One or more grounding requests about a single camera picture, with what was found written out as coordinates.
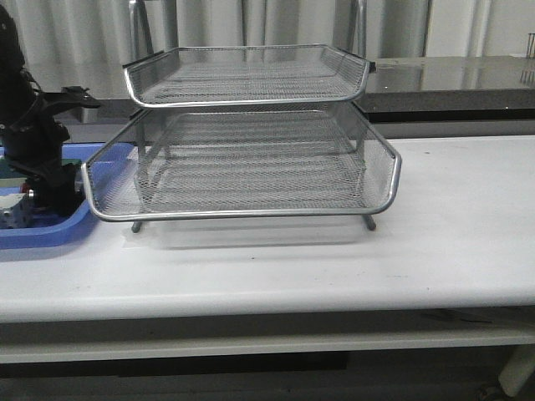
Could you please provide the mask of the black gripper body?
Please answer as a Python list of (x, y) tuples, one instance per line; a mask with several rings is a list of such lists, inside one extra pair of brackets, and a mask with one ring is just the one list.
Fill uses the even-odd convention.
[(75, 188), (79, 166), (63, 163), (63, 143), (70, 138), (54, 116), (79, 107), (97, 109), (100, 102), (85, 89), (59, 93), (1, 92), (1, 142), (8, 165), (27, 177), (37, 203), (60, 216), (73, 214), (84, 200)]

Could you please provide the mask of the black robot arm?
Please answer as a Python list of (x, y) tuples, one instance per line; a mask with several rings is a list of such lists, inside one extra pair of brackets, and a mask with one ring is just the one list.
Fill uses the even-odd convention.
[(75, 188), (79, 167), (64, 164), (68, 129), (54, 116), (77, 108), (97, 109), (99, 101), (80, 86), (44, 92), (25, 68), (14, 19), (1, 8), (1, 142), (10, 167), (27, 176), (38, 203), (60, 216), (84, 200)]

